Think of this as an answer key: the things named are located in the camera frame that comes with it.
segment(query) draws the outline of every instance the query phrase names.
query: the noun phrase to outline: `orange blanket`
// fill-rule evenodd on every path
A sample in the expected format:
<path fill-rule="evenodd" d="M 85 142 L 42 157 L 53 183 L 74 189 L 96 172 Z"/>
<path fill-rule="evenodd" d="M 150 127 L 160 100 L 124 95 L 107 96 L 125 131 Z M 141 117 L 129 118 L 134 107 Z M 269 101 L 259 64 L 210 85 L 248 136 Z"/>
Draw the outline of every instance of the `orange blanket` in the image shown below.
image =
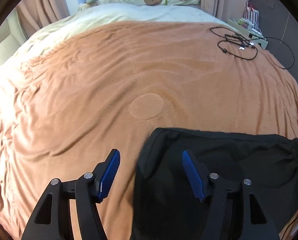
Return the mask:
<path fill-rule="evenodd" d="M 134 168 L 157 127 L 298 137 L 294 78 L 268 51 L 224 54 L 211 26 L 113 23 L 0 70 L 0 223 L 15 240 L 51 179 L 77 179 L 112 148 L 121 165 L 98 208 L 108 239 L 129 239 Z"/>

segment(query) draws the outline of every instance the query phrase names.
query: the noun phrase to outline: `bed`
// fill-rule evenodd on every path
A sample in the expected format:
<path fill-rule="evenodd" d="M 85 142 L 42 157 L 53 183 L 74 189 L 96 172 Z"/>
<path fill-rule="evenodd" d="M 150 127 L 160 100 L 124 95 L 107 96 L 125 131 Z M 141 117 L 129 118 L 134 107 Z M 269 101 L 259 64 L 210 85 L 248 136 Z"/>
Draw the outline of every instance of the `bed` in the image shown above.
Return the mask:
<path fill-rule="evenodd" d="M 188 6 L 103 4 L 41 29 L 0 67 L 0 225 L 14 240 L 51 179 L 92 171 L 112 148 L 121 166 L 98 210 L 109 239 L 129 239 L 135 164 L 157 127 L 298 138 L 294 78 L 268 51 L 224 54 L 218 25 Z"/>

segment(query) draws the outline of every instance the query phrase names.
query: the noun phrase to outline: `beige headboard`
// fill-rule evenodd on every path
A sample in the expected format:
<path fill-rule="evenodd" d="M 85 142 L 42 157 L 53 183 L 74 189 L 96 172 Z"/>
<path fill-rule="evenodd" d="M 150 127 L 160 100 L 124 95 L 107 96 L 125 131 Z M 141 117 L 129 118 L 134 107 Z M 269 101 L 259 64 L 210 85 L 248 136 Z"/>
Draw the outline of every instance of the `beige headboard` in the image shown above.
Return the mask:
<path fill-rule="evenodd" d="M 27 40 L 16 9 L 6 18 L 0 26 L 0 66 L 9 59 L 16 50 Z"/>

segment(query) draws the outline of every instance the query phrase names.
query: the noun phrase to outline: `gray wall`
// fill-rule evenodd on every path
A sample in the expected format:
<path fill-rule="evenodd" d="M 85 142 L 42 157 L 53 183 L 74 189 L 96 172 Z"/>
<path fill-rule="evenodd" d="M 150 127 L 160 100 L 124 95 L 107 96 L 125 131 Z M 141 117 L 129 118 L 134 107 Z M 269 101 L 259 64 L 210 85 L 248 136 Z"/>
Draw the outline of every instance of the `gray wall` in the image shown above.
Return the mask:
<path fill-rule="evenodd" d="M 260 29 L 263 36 L 282 39 L 292 49 L 295 64 L 289 72 L 298 83 L 298 23 L 279 0 L 250 0 L 260 12 Z M 280 41 L 268 39 L 269 50 L 284 66 L 292 64 L 293 58 L 289 49 Z"/>

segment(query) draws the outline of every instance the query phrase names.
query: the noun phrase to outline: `silver screw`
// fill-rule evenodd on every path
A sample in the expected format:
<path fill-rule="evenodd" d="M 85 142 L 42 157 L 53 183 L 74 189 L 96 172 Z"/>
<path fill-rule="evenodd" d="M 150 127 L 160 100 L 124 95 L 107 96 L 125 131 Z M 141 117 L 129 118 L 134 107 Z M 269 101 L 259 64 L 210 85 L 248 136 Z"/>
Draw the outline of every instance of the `silver screw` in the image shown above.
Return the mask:
<path fill-rule="evenodd" d="M 211 178 L 211 179 L 217 179 L 218 177 L 219 177 L 219 175 L 216 174 L 216 173 L 211 173 L 211 174 L 210 174 L 210 178 Z"/>
<path fill-rule="evenodd" d="M 248 186 L 251 185 L 251 181 L 249 179 L 244 179 L 243 183 Z"/>
<path fill-rule="evenodd" d="M 51 185 L 57 185 L 58 182 L 59 182 L 59 179 L 53 179 L 50 184 Z"/>
<path fill-rule="evenodd" d="M 87 172 L 84 175 L 85 179 L 90 179 L 90 178 L 92 178 L 92 176 L 93 176 L 92 172 Z"/>

